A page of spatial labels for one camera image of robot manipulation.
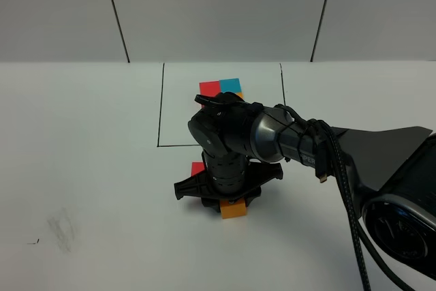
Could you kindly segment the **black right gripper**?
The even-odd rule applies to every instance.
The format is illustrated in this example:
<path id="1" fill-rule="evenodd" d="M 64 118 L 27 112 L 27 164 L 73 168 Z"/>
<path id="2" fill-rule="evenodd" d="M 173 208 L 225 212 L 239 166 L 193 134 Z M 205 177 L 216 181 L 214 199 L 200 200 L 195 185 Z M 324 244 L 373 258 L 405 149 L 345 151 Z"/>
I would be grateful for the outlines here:
<path id="1" fill-rule="evenodd" d="M 223 157 L 202 152 L 204 171 L 174 184 L 178 200 L 185 196 L 201 198 L 203 207 L 221 212 L 220 200 L 245 201 L 248 207 L 262 195 L 261 186 L 273 179 L 281 180 L 280 164 L 250 162 L 246 155 L 230 152 Z"/>

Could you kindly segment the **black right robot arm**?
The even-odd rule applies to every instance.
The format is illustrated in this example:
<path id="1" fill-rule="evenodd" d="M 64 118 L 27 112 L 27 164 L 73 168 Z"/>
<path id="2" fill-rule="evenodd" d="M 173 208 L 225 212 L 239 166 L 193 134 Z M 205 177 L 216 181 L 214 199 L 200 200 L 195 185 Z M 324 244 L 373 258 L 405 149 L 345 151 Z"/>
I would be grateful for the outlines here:
<path id="1" fill-rule="evenodd" d="M 435 133 L 414 126 L 370 132 L 305 120 L 292 108 L 245 102 L 235 93 L 197 95 L 188 128 L 202 147 L 203 171 L 174 186 L 218 209 L 251 202 L 283 177 L 281 160 L 334 177 L 351 219 L 352 238 L 370 253 L 435 276 Z"/>

